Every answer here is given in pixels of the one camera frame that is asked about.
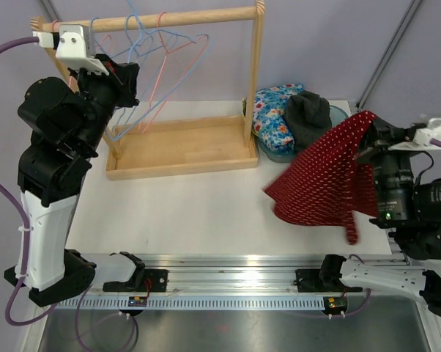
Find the blue floral skirt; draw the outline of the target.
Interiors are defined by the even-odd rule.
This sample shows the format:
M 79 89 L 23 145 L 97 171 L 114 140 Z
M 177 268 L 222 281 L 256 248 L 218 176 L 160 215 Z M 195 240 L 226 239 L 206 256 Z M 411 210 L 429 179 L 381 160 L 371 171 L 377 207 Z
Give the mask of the blue floral skirt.
M 274 153 L 291 154 L 294 137 L 284 119 L 291 96 L 304 90 L 304 85 L 284 84 L 256 91 L 253 105 L 253 133 Z

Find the pink wire hanger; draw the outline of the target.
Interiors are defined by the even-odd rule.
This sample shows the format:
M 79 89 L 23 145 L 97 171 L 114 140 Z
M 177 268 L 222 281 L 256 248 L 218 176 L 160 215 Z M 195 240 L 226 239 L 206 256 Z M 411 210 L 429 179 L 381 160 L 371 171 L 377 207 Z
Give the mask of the pink wire hanger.
M 52 22 L 52 31 L 53 32 L 58 33 L 59 27 L 60 27 L 59 20 L 55 20 Z M 76 80 L 70 75 L 70 72 L 69 72 L 67 66 L 65 66 L 64 64 L 62 64 L 59 61 L 56 61 L 56 67 L 58 68 L 59 72 L 61 73 L 62 78 L 66 81 L 68 87 L 71 88 L 71 90 L 74 92 L 77 91 L 78 85 L 76 83 Z

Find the red dotted skirt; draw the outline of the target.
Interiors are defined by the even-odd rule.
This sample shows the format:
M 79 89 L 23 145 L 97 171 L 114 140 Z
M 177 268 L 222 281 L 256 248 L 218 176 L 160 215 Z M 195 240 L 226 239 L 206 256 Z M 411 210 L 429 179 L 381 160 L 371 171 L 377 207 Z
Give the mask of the red dotted skirt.
M 377 217 L 377 200 L 372 166 L 355 156 L 376 120 L 368 110 L 354 114 L 299 153 L 264 190 L 273 213 L 294 225 L 343 227 L 346 242 L 358 243 L 354 213 Z

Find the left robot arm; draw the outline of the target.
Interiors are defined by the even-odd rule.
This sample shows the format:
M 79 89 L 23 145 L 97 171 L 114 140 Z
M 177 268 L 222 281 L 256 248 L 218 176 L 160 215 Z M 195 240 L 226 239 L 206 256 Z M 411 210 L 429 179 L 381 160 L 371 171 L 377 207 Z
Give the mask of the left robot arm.
M 134 296 L 163 293 L 168 283 L 167 270 L 149 269 L 129 252 L 90 260 L 66 248 L 84 178 L 111 117 L 119 108 L 138 105 L 139 66 L 116 63 L 105 54 L 97 61 L 102 73 L 70 71 L 77 91 L 60 78 L 43 78 L 27 89 L 18 107 L 18 116 L 32 129 L 31 144 L 18 162 L 28 257 L 4 277 L 27 287 L 29 299 L 39 307 L 79 296 L 92 285 Z

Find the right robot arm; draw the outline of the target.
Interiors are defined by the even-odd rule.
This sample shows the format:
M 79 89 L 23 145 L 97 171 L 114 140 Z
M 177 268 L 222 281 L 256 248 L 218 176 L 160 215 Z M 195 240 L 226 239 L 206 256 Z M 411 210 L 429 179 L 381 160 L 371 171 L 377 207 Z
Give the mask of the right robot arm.
M 410 163 L 411 157 L 432 150 L 441 150 L 441 117 L 410 128 L 376 119 L 356 155 L 359 164 L 370 164 L 374 171 L 378 215 L 370 222 L 388 230 L 403 254 L 424 267 L 397 271 L 328 254 L 320 268 L 296 270 L 299 292 L 379 290 L 425 304 L 441 317 L 441 178 L 422 184 Z

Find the dark grey dotted skirt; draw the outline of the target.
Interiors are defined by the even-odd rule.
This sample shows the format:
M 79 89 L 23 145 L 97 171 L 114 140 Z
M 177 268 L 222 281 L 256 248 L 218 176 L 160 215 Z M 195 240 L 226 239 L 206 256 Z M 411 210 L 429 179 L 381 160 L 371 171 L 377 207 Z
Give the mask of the dark grey dotted skirt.
M 284 119 L 294 139 L 295 153 L 311 146 L 332 128 L 328 100 L 307 90 L 289 98 Z

